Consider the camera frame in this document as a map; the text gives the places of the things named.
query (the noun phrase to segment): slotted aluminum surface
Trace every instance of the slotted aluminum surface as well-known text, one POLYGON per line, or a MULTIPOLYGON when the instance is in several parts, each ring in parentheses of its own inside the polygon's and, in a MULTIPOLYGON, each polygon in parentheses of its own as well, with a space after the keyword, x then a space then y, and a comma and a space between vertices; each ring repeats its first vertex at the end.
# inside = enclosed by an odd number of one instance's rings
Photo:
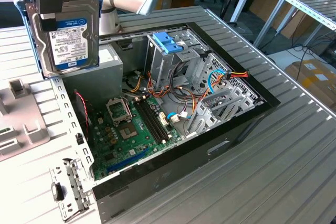
MULTIPOLYGON (((281 105, 245 142, 110 223, 330 223, 336 213, 333 113, 201 7, 120 19, 127 31, 196 22, 281 105)), ((62 223, 50 191, 49 167, 72 150, 50 82, 42 81, 32 56, 22 27, 0 30, 0 84, 19 76, 31 83, 53 136, 49 143, 0 163, 0 209, 12 217, 9 223, 62 223)), ((96 206, 70 223, 100 223, 96 206)))
POLYGON ((336 0, 285 0, 331 30, 336 29, 336 0))

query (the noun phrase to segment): metal rack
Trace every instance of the metal rack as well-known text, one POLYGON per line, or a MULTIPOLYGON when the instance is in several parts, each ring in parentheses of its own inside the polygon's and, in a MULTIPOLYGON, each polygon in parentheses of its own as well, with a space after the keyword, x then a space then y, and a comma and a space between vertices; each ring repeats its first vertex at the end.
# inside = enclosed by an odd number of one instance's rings
POLYGON ((320 23, 309 38, 304 42, 304 46, 312 40, 323 25, 331 30, 336 29, 336 0, 279 0, 258 37, 254 41, 255 47, 260 45, 266 32, 270 28, 285 2, 291 4, 292 8, 279 25, 277 31, 281 31, 281 29, 286 25, 296 8, 320 23))
MULTIPOLYGON (((201 7, 121 15, 126 31, 197 22, 281 101, 246 141, 111 223, 330 223, 336 213, 336 116, 212 12, 201 7)), ((62 224, 49 168, 74 150, 50 81, 38 73, 24 28, 0 30, 0 87, 30 83, 51 141, 0 162, 4 223, 62 224), (19 213, 13 215, 13 209, 19 213)), ((99 223, 95 206, 71 221, 99 223)))

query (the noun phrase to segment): blue pcie slot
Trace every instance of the blue pcie slot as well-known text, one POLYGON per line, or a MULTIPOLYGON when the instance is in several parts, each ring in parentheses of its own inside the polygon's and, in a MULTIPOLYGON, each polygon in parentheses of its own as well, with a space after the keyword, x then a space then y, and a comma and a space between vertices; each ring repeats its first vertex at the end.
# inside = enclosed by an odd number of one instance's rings
POLYGON ((130 164, 130 163, 133 163, 133 162, 135 162, 135 161, 141 159, 142 157, 145 156, 145 153, 146 153, 148 150, 149 150, 149 148, 144 149, 142 152, 139 152, 139 153, 135 154, 134 156, 125 159, 124 161, 121 161, 121 162, 119 162, 119 163, 117 163, 117 164, 115 164, 115 165, 111 165, 110 167, 108 167, 108 168, 106 169, 106 172, 109 173, 109 172, 112 172, 112 171, 114 171, 114 170, 118 170, 118 169, 120 169, 120 168, 123 167, 123 166, 126 166, 126 165, 128 165, 128 164, 130 164))

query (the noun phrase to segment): red cable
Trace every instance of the red cable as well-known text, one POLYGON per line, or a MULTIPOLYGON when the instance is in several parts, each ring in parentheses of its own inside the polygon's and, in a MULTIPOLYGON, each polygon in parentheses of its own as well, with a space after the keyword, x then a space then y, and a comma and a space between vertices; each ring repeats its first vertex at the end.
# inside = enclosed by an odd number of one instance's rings
POLYGON ((85 120, 86 120, 86 134, 87 134, 87 137, 89 136, 89 115, 88 115, 88 110, 86 108, 86 104, 85 104, 85 100, 84 98, 81 96, 80 93, 78 93, 77 91, 74 91, 74 93, 76 95, 78 95, 78 97, 80 98, 80 100, 82 101, 82 104, 84 106, 84 110, 85 110, 85 120))

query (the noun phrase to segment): label sticker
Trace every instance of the label sticker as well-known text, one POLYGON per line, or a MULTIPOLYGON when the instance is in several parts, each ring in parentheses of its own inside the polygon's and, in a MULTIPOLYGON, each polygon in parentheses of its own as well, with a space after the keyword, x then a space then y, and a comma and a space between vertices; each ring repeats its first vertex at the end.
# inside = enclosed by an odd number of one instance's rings
POLYGON ((320 81, 328 81, 328 78, 323 75, 323 74, 315 74, 315 76, 320 80, 320 81))
POLYGON ((57 21, 57 31, 49 32, 55 65, 69 68, 88 58, 88 40, 83 38, 87 28, 84 18, 57 21))
POLYGON ((99 63, 104 63, 110 60, 113 60, 113 57, 111 56, 110 52, 107 49, 99 50, 99 63))
POLYGON ((178 42, 176 42, 176 44, 178 44, 179 46, 182 46, 182 45, 185 45, 185 42, 184 41, 178 41, 178 42))
POLYGON ((306 68, 308 68, 309 70, 314 70, 317 69, 312 63, 306 63, 304 64, 306 68))

